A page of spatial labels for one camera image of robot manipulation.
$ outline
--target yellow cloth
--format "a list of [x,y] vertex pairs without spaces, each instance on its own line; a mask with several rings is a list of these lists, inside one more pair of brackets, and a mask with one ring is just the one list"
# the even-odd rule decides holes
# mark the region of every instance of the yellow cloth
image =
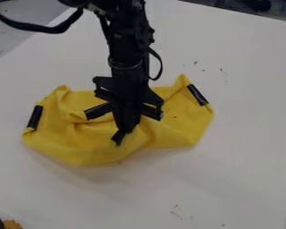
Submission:
[[153,88],[164,100],[160,122],[142,116],[121,146],[111,140],[117,132],[112,113],[87,121],[84,110],[104,103],[92,91],[71,91],[58,87],[37,103],[44,107],[36,130],[27,128],[22,140],[71,165],[112,163],[139,148],[181,148],[198,142],[213,116],[210,105],[201,106],[190,93],[186,76],[171,87]]

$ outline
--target small yellow object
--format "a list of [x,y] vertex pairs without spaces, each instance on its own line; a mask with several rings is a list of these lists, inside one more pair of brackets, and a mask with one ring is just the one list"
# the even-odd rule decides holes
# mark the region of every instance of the small yellow object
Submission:
[[121,146],[111,140],[117,131],[111,113],[87,121],[84,111],[103,104],[92,91],[58,87],[37,103],[43,107],[38,127],[27,128],[22,140],[29,147],[71,165],[101,165],[125,158],[140,148],[182,148],[198,142],[214,114],[201,105],[181,75],[171,87],[153,88],[165,102],[160,122],[142,116]]
[[4,229],[23,229],[20,224],[14,220],[5,220],[3,221]]

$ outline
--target black clip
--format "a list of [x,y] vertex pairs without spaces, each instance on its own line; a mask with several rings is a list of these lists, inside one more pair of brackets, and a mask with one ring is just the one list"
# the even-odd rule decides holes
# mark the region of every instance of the black clip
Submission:
[[31,117],[29,119],[29,123],[27,128],[31,127],[34,130],[37,129],[41,115],[43,112],[43,107],[42,106],[35,106],[33,113],[31,114]]
[[188,89],[201,106],[209,104],[206,98],[199,92],[199,90],[193,84],[190,84],[188,86]]

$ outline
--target table surface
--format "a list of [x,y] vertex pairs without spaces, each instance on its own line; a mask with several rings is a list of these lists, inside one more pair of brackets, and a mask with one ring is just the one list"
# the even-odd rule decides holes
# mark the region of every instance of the table surface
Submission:
[[165,64],[153,85],[188,75],[216,112],[202,140],[89,168],[21,143],[36,100],[109,74],[86,13],[66,34],[37,34],[0,59],[0,212],[33,229],[284,228],[286,22],[171,0],[147,8]]

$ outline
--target black cable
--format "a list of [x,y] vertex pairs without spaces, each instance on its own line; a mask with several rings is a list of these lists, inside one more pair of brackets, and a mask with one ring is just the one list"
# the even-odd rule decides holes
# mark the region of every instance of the black cable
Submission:
[[3,3],[3,2],[10,2],[12,0],[0,0],[0,3]]
[[71,25],[77,21],[80,16],[83,14],[83,8],[78,8],[76,12],[74,12],[67,20],[61,22],[60,24],[54,27],[47,27],[37,24],[31,24],[26,22],[19,22],[11,20],[0,13],[0,21],[17,29],[24,31],[32,31],[32,32],[43,32],[49,34],[59,34],[64,33],[67,29],[71,27]]

